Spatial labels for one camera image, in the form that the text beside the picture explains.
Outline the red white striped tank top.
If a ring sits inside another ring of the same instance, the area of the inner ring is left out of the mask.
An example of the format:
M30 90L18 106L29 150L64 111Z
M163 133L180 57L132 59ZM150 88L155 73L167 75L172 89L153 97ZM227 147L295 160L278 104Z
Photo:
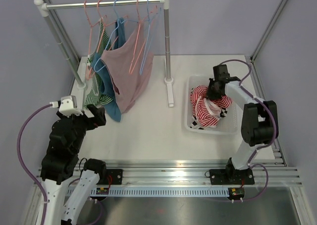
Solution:
M209 100L207 98L207 86L200 85L191 89L189 101L192 105L192 116L195 116L202 126L209 126L212 119L219 122L221 108L228 109L233 101L228 96L223 96L219 100Z

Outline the black white striped tank top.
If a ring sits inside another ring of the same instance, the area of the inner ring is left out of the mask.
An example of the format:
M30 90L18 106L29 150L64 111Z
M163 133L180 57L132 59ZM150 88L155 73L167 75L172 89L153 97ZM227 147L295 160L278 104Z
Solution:
M228 111L226 108L221 108L219 120L221 120L222 118L225 118L227 116L227 113L228 113ZM216 128L218 122L216 122L214 119L212 119L211 121L213 124L205 127L199 123L199 121L197 120L197 118L195 116L192 116L192 123L190 124L190 128L197 129L197 130L207 130L207 129L211 129L211 128Z

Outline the pink tank top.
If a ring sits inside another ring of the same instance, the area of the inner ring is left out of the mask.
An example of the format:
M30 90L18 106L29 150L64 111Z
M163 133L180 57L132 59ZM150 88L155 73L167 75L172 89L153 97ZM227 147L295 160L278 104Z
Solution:
M113 84L115 101L121 113L128 112L146 89L153 67L154 54L145 54L144 24L139 24L126 43L104 51L101 60L106 64Z

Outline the blue hanger end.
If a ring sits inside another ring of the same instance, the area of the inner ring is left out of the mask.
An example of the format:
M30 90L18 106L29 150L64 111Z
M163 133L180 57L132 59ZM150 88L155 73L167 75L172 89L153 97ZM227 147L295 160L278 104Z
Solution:
M146 35L146 40L145 40L145 44L144 44L144 51L143 51L143 58L141 61L141 66L140 66L140 71L139 74L142 75L143 74L143 70L145 67L145 63L147 60L147 56L149 54L150 51L150 47L153 41L154 36L151 35L151 29L153 28L153 26L155 25L156 20L159 18L160 14L161 14L161 7L158 8L157 6L154 7L153 10L154 15L152 17L150 17L150 12L149 12L149 0L147 0L147 21L148 21L148 27L147 27L147 35Z

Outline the pink hanger with red top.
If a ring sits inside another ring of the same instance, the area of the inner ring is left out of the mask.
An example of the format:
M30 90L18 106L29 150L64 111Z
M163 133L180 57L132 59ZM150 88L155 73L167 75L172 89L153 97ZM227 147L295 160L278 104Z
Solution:
M137 0L137 14L138 14L139 22L138 22L138 28L137 28L137 35L136 35L135 45L134 45L134 49L133 49L133 55L132 55L132 59L131 59L130 67L129 67L129 71L128 71L130 75L132 75L133 72L135 71L136 64L138 63L138 60L139 60L140 55L141 55L141 51L143 50L144 44L145 44L145 42L143 42L140 50L137 51L137 47L140 45L139 44L140 43L139 38L141 36L141 27L144 24L144 22L147 21L147 16L144 17L143 19L140 18L138 4L139 4L139 0Z

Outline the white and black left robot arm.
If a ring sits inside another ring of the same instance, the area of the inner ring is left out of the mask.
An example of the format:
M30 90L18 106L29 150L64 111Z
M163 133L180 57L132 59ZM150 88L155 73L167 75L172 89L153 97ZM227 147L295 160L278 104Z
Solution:
M52 126L40 174L44 190L43 225L75 225L93 187L106 181L105 162L89 159L76 187L65 199L86 132L106 124L104 108L88 105L88 110L93 117L87 117L84 112L70 116L57 113L60 119Z

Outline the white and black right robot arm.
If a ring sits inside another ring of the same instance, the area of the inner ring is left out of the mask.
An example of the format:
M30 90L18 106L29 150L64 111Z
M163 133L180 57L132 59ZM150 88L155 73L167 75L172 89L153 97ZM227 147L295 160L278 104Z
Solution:
M242 80L231 76L226 64L213 67L207 98L231 98L243 111L241 123L242 143L229 158L224 169L210 169L212 185L253 185L252 160L260 149L271 146L278 136L277 105L252 95L242 84Z

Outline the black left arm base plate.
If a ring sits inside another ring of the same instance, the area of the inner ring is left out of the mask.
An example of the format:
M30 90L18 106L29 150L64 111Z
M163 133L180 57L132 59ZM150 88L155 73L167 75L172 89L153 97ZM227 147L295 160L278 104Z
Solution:
M97 185L121 185L123 179L122 169L106 169Z

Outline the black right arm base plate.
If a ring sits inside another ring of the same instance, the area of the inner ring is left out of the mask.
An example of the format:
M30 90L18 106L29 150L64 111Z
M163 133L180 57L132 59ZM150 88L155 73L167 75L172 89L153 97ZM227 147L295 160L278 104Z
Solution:
M212 185L254 185L255 180L251 169L227 172L226 169L210 169Z

